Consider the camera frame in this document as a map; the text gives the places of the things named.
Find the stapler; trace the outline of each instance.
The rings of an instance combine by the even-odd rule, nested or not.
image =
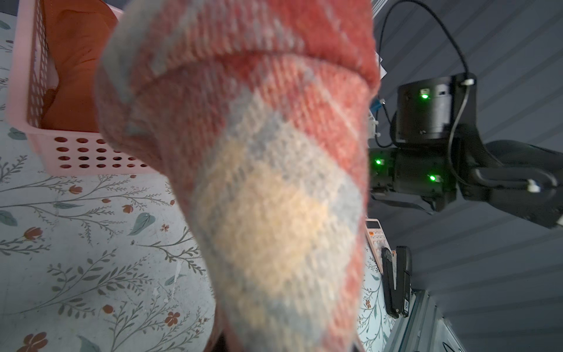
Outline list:
[[[409,316],[410,276],[412,259],[410,249],[397,246],[395,258],[389,248],[383,248],[383,296],[387,313],[397,319],[399,315]]]

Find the black cable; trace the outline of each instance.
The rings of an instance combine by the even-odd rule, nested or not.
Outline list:
[[[424,8],[426,10],[426,12],[428,12],[432,17],[434,17],[434,19],[436,20],[436,22],[438,22],[438,24],[440,25],[440,27],[442,28],[442,31],[444,31],[444,34],[446,35],[446,37],[450,40],[450,43],[452,43],[452,46],[455,48],[455,51],[457,52],[459,59],[463,65],[463,70],[465,71],[465,80],[468,79],[469,77],[469,66],[467,65],[467,61],[465,59],[465,55],[463,54],[463,52],[461,51],[461,49],[459,48],[459,45],[457,44],[457,42],[455,41],[455,39],[452,37],[452,35],[450,34],[450,32],[448,31],[448,29],[446,28],[446,26],[444,25],[444,23],[440,20],[440,18],[438,17],[438,15],[436,13],[434,13],[434,11],[432,11],[432,9],[430,9],[428,7],[428,5],[426,5],[425,3],[418,1],[418,0],[399,0],[396,3],[393,4],[393,6],[391,6],[391,8],[389,9],[389,11],[387,12],[387,15],[385,15],[385,19],[383,20],[383,26],[381,27],[381,35],[379,36],[379,50],[377,51],[379,58],[381,59],[381,45],[383,43],[383,31],[385,30],[385,25],[387,24],[387,20],[389,18],[389,15],[391,14],[391,11],[393,11],[393,9],[395,8],[395,6],[397,6],[400,3],[403,2],[411,2],[414,3],[422,8]],[[382,67],[381,67],[381,60],[379,60],[379,71],[381,71]],[[455,170],[453,161],[452,161],[452,145],[453,145],[453,139],[454,139],[454,135],[455,135],[455,129],[457,128],[457,125],[459,123],[459,120],[461,119],[461,116],[463,114],[463,111],[465,110],[465,107],[467,105],[467,100],[469,98],[469,93],[470,93],[470,84],[467,84],[467,82],[464,82],[466,85],[465,88],[465,94],[463,97],[463,102],[462,105],[459,108],[459,111],[457,113],[457,116],[455,117],[454,123],[452,124],[452,127],[450,129],[450,135],[448,138],[448,150],[447,150],[447,155],[448,155],[448,164],[450,167],[451,172],[453,173],[453,175],[455,176],[455,178],[462,183],[465,186],[469,186],[469,184],[467,182],[465,182],[464,179],[462,179],[460,177],[460,175],[457,173],[457,171]]]
[[[383,110],[385,111],[385,117],[387,118],[387,122],[389,123],[389,126],[391,125],[391,119],[389,118],[389,113],[387,112],[387,107],[385,106],[385,103],[381,104],[381,106],[383,107]]]
[[[471,185],[467,183],[464,179],[462,179],[461,176],[457,173],[452,160],[452,145],[454,142],[455,129],[457,128],[459,120],[461,119],[461,115],[463,114],[463,111],[465,110],[465,106],[467,105],[467,100],[469,99],[469,89],[470,89],[469,86],[465,87],[465,94],[463,95],[463,101],[461,103],[461,106],[459,107],[459,111],[457,116],[455,117],[454,123],[452,124],[452,130],[450,131],[450,136],[448,138],[448,149],[446,151],[446,154],[448,157],[448,166],[450,167],[450,171],[453,173],[453,175],[458,180],[458,182],[460,182],[465,186],[471,187]]]
[[[383,31],[385,30],[385,25],[387,24],[387,19],[389,18],[389,15],[391,14],[391,11],[393,11],[395,6],[397,6],[398,4],[403,3],[403,2],[411,2],[411,3],[417,4],[418,6],[421,6],[422,8],[424,8],[426,10],[426,12],[428,12],[432,17],[434,17],[434,19],[438,22],[438,24],[440,25],[440,27],[444,31],[444,34],[446,35],[446,37],[452,43],[453,47],[455,48],[455,51],[457,51],[457,53],[459,55],[459,59],[461,60],[461,63],[463,65],[463,70],[465,71],[465,73],[467,75],[467,73],[469,73],[469,66],[467,66],[467,61],[465,60],[465,55],[463,54],[463,52],[459,48],[459,45],[457,45],[457,43],[455,42],[454,37],[452,37],[452,35],[448,31],[448,29],[446,28],[444,23],[440,20],[440,18],[438,18],[438,15],[435,14],[434,11],[432,11],[432,9],[430,9],[428,7],[428,5],[426,5],[425,3],[418,1],[418,0],[399,0],[396,3],[394,3],[393,6],[391,6],[389,11],[387,12],[387,15],[385,16],[385,19],[383,21],[383,26],[381,27],[381,35],[379,36],[379,50],[377,51],[379,58],[381,58],[381,44],[383,43]],[[379,69],[381,71],[381,60],[379,61]]]
[[[383,109],[385,111],[385,115],[387,116],[387,120],[389,121],[389,126],[391,126],[391,121],[389,120],[389,115],[387,114],[387,108],[385,107],[385,104],[382,104],[382,106],[383,106]],[[377,143],[377,146],[380,147],[380,148],[389,148],[393,144],[393,141],[391,141],[387,145],[381,145],[379,143],[379,140],[377,139],[377,127],[378,127],[377,115],[378,115],[378,113],[379,113],[379,110],[376,111],[376,115],[374,116],[374,118],[376,119],[376,135],[375,135],[376,143]]]
[[[448,344],[445,343],[445,342],[442,342],[442,346],[444,347],[444,350],[446,350],[446,352],[448,352],[448,350],[446,349],[446,346],[447,346],[450,350],[452,350],[453,352],[455,352],[455,350],[454,350],[450,345],[448,345]]]

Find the white clip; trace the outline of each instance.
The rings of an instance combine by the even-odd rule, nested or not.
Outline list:
[[[528,192],[530,193],[540,193],[542,191],[542,188],[540,186],[538,186],[538,184],[532,180],[529,179],[528,180]]]
[[[475,80],[473,78],[467,78],[465,81],[460,83],[462,86],[473,86],[475,84]]]

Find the sock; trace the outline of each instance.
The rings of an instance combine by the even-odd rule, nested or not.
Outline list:
[[[363,280],[367,0],[136,0],[102,57],[101,133],[168,176],[229,347],[349,351]]]

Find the table surface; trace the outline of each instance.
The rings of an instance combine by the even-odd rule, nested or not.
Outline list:
[[[16,17],[0,21],[2,350],[203,350],[215,302],[167,179],[46,174],[4,116]],[[365,250],[358,332],[378,352],[393,320]]]

